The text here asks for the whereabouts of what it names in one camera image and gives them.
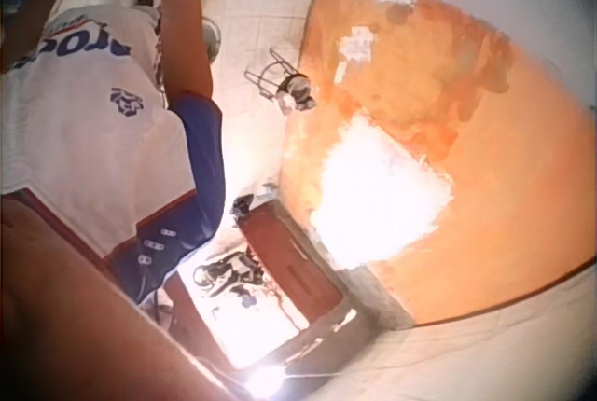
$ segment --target drain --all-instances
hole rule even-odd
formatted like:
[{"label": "drain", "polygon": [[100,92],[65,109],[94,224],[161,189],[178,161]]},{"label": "drain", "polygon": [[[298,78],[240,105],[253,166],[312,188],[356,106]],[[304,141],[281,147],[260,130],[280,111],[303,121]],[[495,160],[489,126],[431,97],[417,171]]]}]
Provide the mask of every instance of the drain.
[{"label": "drain", "polygon": [[222,44],[222,33],[217,24],[211,19],[203,18],[203,44],[207,48],[207,57],[210,63],[214,63],[220,52]]}]

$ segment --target bright light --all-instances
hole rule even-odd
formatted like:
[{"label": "bright light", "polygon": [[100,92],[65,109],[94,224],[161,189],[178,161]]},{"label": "bright light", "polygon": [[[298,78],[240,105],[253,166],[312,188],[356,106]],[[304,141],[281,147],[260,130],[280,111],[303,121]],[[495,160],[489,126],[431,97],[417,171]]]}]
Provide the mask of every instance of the bright light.
[{"label": "bright light", "polygon": [[326,160],[311,223],[336,263],[354,269],[389,259],[434,231],[452,199],[451,179],[362,114],[340,135]]},{"label": "bright light", "polygon": [[245,386],[254,398],[267,399],[280,390],[285,378],[282,367],[267,366],[253,373]]},{"label": "bright light", "polygon": [[340,328],[342,328],[343,326],[345,326],[346,324],[348,324],[349,322],[351,322],[355,317],[356,317],[356,311],[355,310],[348,311],[348,313],[346,314],[346,317],[344,317],[344,320],[342,320],[342,322],[339,323],[338,325],[334,326],[333,331],[335,333],[337,333],[338,331],[340,331]]}]

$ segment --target metal holder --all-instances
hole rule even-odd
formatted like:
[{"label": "metal holder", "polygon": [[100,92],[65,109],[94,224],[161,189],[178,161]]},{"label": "metal holder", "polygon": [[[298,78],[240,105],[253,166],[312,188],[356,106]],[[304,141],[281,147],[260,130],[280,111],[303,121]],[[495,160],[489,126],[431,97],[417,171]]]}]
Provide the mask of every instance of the metal holder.
[{"label": "metal holder", "polygon": [[[246,70],[244,77],[259,88],[261,96],[275,101],[285,115],[293,109],[308,110],[315,107],[309,77],[300,73],[273,48],[270,48],[270,55],[274,62],[267,65],[259,75]],[[284,77],[280,84],[265,77],[276,66],[281,67]]]}]

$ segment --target white tiled wall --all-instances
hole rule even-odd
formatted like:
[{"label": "white tiled wall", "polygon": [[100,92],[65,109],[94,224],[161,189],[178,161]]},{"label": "white tiled wall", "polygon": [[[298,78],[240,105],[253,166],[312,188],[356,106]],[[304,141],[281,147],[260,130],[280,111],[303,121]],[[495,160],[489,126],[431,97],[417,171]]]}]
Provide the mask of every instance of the white tiled wall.
[{"label": "white tiled wall", "polygon": [[[62,0],[52,17],[72,7],[117,4],[134,0]],[[244,78],[272,62],[274,47],[293,64],[299,60],[305,19],[311,0],[202,0],[203,14],[222,32],[222,46],[212,66],[214,100],[224,113],[223,149],[227,175],[227,208],[245,192],[277,182],[283,154],[285,118],[273,103],[258,95]],[[226,215],[211,247],[217,254],[240,240]]]},{"label": "white tiled wall", "polygon": [[575,399],[579,385],[594,371],[595,331],[593,266],[499,311],[384,333],[309,399]]}]

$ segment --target orange wall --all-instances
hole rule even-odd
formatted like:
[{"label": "orange wall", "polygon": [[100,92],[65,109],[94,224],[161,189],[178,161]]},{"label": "orange wall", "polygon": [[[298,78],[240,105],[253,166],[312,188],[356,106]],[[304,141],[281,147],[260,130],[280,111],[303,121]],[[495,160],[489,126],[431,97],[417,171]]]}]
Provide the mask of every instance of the orange wall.
[{"label": "orange wall", "polygon": [[[371,63],[335,86],[338,43],[359,25],[376,35]],[[417,323],[508,302],[594,257],[592,118],[490,25],[438,0],[314,0],[302,70],[319,105],[288,121],[281,194],[303,227],[338,129],[362,108],[453,179],[438,229],[368,264]]]}]

